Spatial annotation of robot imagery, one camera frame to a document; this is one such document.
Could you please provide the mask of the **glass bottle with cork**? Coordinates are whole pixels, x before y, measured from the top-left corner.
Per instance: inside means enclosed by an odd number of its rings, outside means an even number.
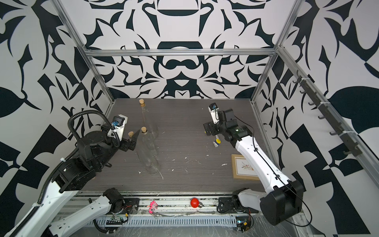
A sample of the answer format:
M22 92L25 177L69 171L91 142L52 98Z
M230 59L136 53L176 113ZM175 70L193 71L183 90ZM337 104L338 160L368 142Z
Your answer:
M139 104L142 109L144 126L147 128L147 130L152 134L154 138L157 138L159 133L158 133L157 123L153 117L153 114L149 112L144 99L140 99Z
M152 154L152 156L157 157L158 149L155 144L155 139L153 135L148 131L148 129L145 126L141 128L141 132L142 132L142 141L146 145L147 149Z

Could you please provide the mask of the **tall glass bottle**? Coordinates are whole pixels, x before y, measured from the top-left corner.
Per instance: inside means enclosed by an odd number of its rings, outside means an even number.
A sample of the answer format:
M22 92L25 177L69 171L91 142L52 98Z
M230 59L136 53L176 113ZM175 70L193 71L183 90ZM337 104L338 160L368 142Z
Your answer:
M137 152L137 156L145 170L150 174L158 174L159 163L152 151L143 141L142 132L140 130L137 132L130 131L128 132L128 136L129 138L137 138L135 151Z

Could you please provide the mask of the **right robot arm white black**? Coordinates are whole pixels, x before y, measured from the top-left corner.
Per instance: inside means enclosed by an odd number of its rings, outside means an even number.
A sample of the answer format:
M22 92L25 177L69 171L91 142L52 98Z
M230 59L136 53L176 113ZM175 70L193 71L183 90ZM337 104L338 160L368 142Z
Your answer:
M222 135L224 139L247 160L261 181L264 192L245 189L238 193L238 200L245 208L260 211L273 226L288 221L302 211L304 187L298 180L291 181L259 146L254 133L245 125L239 125L232 109L221 111L213 103L208 111L212 117L204 130L208 136Z

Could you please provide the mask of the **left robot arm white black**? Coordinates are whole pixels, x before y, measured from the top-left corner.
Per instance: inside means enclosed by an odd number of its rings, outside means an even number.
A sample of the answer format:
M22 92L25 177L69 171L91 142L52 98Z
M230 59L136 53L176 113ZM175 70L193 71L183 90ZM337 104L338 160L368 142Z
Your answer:
M124 197L115 188L107 189L97 200L61 221L53 219L62 207L74 197L86 183L95 178L113 155L119 151L135 150L139 132L130 132L123 139L124 125L106 123L101 131L93 131L79 137L71 124L70 131L77 140L76 148L48 176L38 201L15 225L7 237L67 237L90 221L107 213L124 210Z

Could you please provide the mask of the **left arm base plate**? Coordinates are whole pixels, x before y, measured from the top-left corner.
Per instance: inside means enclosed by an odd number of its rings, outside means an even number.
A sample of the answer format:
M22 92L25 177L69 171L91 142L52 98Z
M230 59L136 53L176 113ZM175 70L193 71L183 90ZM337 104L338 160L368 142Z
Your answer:
M131 198L124 198L123 206L122 206L122 214L128 214L133 215L137 214L139 211L139 203L140 199L131 197Z

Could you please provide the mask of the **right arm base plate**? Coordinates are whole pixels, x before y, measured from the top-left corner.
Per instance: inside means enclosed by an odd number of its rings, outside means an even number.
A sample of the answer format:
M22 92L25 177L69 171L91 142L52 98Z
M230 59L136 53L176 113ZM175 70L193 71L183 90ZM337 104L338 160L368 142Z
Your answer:
M217 211L221 214L236 213L232 197L218 198Z

